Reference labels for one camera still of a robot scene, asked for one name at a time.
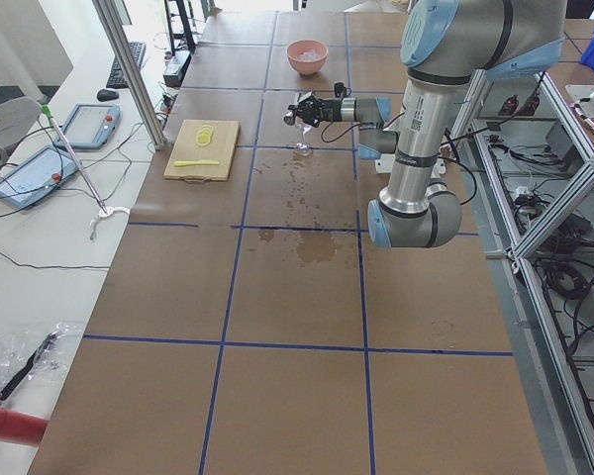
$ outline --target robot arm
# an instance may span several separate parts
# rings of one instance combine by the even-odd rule
[[[389,183],[368,208],[374,243],[433,247],[455,236],[461,222],[458,201],[432,176],[455,92],[475,69],[486,69],[489,80],[500,80],[557,63],[564,15],[564,0],[420,0],[402,39],[409,81],[398,133],[381,130],[387,108],[379,99],[313,96],[308,101],[323,103],[315,108],[322,111],[316,121],[302,113],[308,101],[289,108],[293,121],[299,116],[315,127],[322,120],[361,122],[361,157],[395,153]]]

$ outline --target red cylinder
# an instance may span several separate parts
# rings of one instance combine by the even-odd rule
[[[37,447],[49,422],[0,408],[0,441]]]

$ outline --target blue joint cap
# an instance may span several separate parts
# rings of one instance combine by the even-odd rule
[[[420,0],[412,10],[403,33],[400,58],[408,67],[427,59],[453,23],[460,0]]]
[[[359,145],[358,157],[361,160],[378,160],[380,158],[380,151],[375,150],[367,145]]]
[[[378,247],[392,246],[378,200],[372,200],[367,205],[367,223],[369,225],[369,238],[372,239],[374,244]]]
[[[377,97],[376,107],[383,122],[389,121],[392,115],[392,101],[388,97]]]
[[[553,67],[561,59],[563,38],[536,47],[486,71],[489,81],[502,81],[517,77],[530,76]]]

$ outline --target black cable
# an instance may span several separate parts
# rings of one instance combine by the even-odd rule
[[[391,121],[389,121],[385,126],[383,126],[383,129],[387,129],[388,127],[391,127],[391,125],[394,124],[394,122],[396,122],[397,119],[403,117],[404,115],[405,115],[405,111],[401,112],[396,117],[394,117]]]
[[[50,127],[50,126],[48,126],[48,127],[41,127],[40,129],[35,129],[34,131],[31,131],[31,132],[29,132],[28,134],[26,134],[25,136],[23,136],[21,139],[19,139],[19,140],[18,140],[18,141],[15,143],[15,145],[14,145],[13,149],[16,149],[16,148],[18,147],[18,145],[20,145],[20,143],[22,143],[22,142],[23,142],[25,139],[29,138],[30,136],[32,136],[32,135],[34,135],[34,134],[38,134],[38,133],[40,133],[41,131],[43,131],[43,130],[46,130],[46,129],[52,129],[52,127]],[[7,165],[12,165],[12,166],[13,166],[13,165],[16,165],[16,164],[15,164],[15,163],[9,163],[9,162],[7,162],[7,163],[3,163],[2,165],[0,165],[0,170],[2,169],[2,167],[3,167],[3,166],[7,166]]]
[[[352,129],[359,127],[360,124],[354,124],[353,126],[349,126],[347,129],[345,129],[343,132],[341,132],[338,136],[336,136],[334,139],[331,140],[326,140],[324,139],[324,133],[326,132],[326,130],[332,125],[334,124],[334,122],[329,122],[324,129],[321,131],[321,142],[323,143],[332,143],[332,142],[336,142],[337,140],[339,140],[341,137],[343,137],[345,134],[347,134],[349,131],[351,131]]]
[[[15,215],[16,213],[20,213],[23,210],[24,210],[24,208],[20,208],[19,210],[15,210],[15,211],[10,211],[9,213],[5,213],[4,215],[0,215],[0,219],[1,218],[6,218],[7,216]]]
[[[448,161],[450,163],[455,163],[457,166],[461,167],[464,171],[466,171],[470,175],[470,177],[473,180],[473,193],[471,194],[471,196],[468,199],[466,199],[465,201],[462,201],[460,203],[460,206],[465,205],[465,204],[471,202],[473,200],[473,198],[475,198],[475,195],[477,195],[477,180],[475,179],[475,175],[473,174],[473,172],[464,163],[461,163],[459,161],[456,161],[456,160],[454,160],[452,158],[447,158],[445,156],[441,156],[441,159],[442,160],[445,160],[445,161]]]
[[[515,159],[515,160],[519,160],[519,161],[523,161],[525,163],[529,163],[530,165],[538,165],[538,166],[553,166],[553,165],[560,165],[562,164],[562,160],[548,160],[548,161],[540,161],[540,160],[536,160],[533,157],[534,156],[545,156],[543,154],[534,154],[534,155],[526,155],[525,153],[519,153],[517,151],[514,151],[512,148],[503,145],[502,143],[496,143],[496,142],[492,142],[490,144],[490,146],[492,146],[493,148],[499,148],[500,150],[502,150],[504,153],[507,153],[511,158]]]
[[[132,163],[133,163],[130,160],[130,158],[121,151],[121,148],[119,148],[118,151],[123,156],[123,158],[125,158],[128,161],[128,164],[126,165],[126,169],[121,174],[121,178],[119,178],[119,180],[117,180],[117,184],[114,186],[114,188],[112,189],[110,194],[108,196],[106,196],[105,198],[103,198],[102,201],[108,201],[110,198],[112,198],[114,196],[114,194],[117,192],[117,190],[119,189],[121,184],[126,179],[126,176],[128,176],[128,172],[130,171],[130,167],[132,166]]]
[[[450,146],[451,151],[453,152],[453,155],[455,155],[455,159],[457,160],[458,163],[461,163],[461,160],[459,158],[459,153],[457,152],[457,146],[455,145],[455,142],[451,138],[449,129],[445,129],[445,137],[446,137],[446,142],[448,143],[448,146]]]
[[[89,165],[84,166],[84,168],[90,168],[91,166],[95,166],[97,163],[101,163],[103,160],[105,160],[110,155],[112,155],[115,151],[119,150],[141,129],[142,125],[143,125],[143,123],[134,124],[130,130],[130,134],[125,139],[123,139],[123,141],[121,143],[119,143],[117,146],[115,146],[112,150],[110,150],[108,153],[103,155],[101,158],[98,158],[98,159],[94,160],[92,163],[90,163]]]
[[[20,263],[13,258],[9,257],[4,252],[0,251],[0,256],[7,259],[12,264],[18,267],[28,267],[30,269],[36,270],[108,270],[110,267],[106,265],[33,265],[33,264],[23,264]]]
[[[566,300],[584,299],[590,291],[587,279],[574,266],[567,262],[553,262],[544,267],[547,286]]]
[[[589,290],[592,289],[592,287],[594,287],[594,277],[592,277],[592,279],[589,281]],[[574,336],[574,339],[572,340],[572,343],[567,347],[567,354],[568,356],[573,355],[576,350],[578,349],[578,344],[579,341],[581,340],[582,335],[579,333],[579,329],[578,329],[578,316],[579,316],[579,312],[581,311],[581,307],[583,306],[583,303],[585,302],[585,299],[587,298],[587,295],[585,297],[583,297],[582,299],[580,299],[577,303],[576,303],[576,307],[574,307],[574,314],[572,315],[572,333]]]
[[[493,123],[493,127],[498,127],[498,126],[501,126],[502,124],[506,124],[507,122],[512,121],[517,116],[519,116],[526,109],[526,107],[533,100],[533,98],[535,98],[535,96],[537,96],[539,89],[542,86],[542,82],[544,82],[544,78],[545,78],[545,73],[544,72],[540,73],[539,81],[537,81],[537,85],[535,86],[535,89],[533,89],[533,92],[531,93],[531,95],[528,96],[528,98],[526,99],[526,102],[524,102],[524,105],[521,108],[519,108],[517,111],[515,111],[512,116],[509,116],[506,119],[503,119],[497,123]],[[477,131],[472,131],[472,132],[469,132],[462,136],[456,137],[455,139],[452,139],[452,141],[455,143],[455,142],[461,141],[462,139],[472,139],[477,134],[481,134],[482,132],[486,132],[489,130],[490,130],[490,126],[484,127]],[[441,143],[441,146],[447,145],[447,144],[448,144],[448,142],[444,142],[444,143]]]

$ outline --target desk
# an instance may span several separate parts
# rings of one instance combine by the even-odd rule
[[[295,157],[281,121],[338,80],[396,109],[406,18],[210,19],[165,133],[240,121],[231,178],[154,155],[30,474],[546,473],[471,208],[444,247],[377,249],[356,137]],[[306,37],[330,47],[309,78],[285,60]]]
[[[151,44],[151,37],[146,39]],[[77,63],[61,88],[50,101],[50,109],[62,123],[78,102],[96,103],[96,92],[104,87],[112,63],[112,50],[107,39],[93,39],[89,52]],[[151,84],[150,96],[155,104],[161,94],[162,59],[150,50],[143,72]],[[85,166],[93,164],[115,148],[140,122],[139,113],[129,90],[121,90],[113,101],[122,110],[119,129],[111,142],[97,152],[79,153]],[[24,141],[11,161],[21,162],[31,153],[49,143],[44,134]],[[126,179],[109,200],[115,206],[132,207],[149,168],[153,149],[149,136],[141,128],[123,146],[132,160]],[[103,196],[110,193],[124,173],[128,162],[117,152],[92,167],[88,174]],[[86,189],[81,177],[66,185]],[[0,215],[12,209],[0,203]],[[82,193],[58,191],[31,211],[0,220],[0,250],[19,262],[36,265],[96,265],[109,266],[126,226],[127,217],[115,216],[99,225],[98,238],[89,240],[88,226],[96,216],[96,203]],[[0,332],[12,335],[30,354],[44,334],[59,323],[70,324],[83,332],[96,302],[106,271],[33,270],[18,268],[0,257]],[[70,363],[79,338],[69,338],[64,350],[65,362]],[[24,381],[8,401],[6,407],[25,414],[49,418],[57,399],[61,382],[52,375]],[[26,473],[35,450],[13,444],[0,443],[0,474]]]

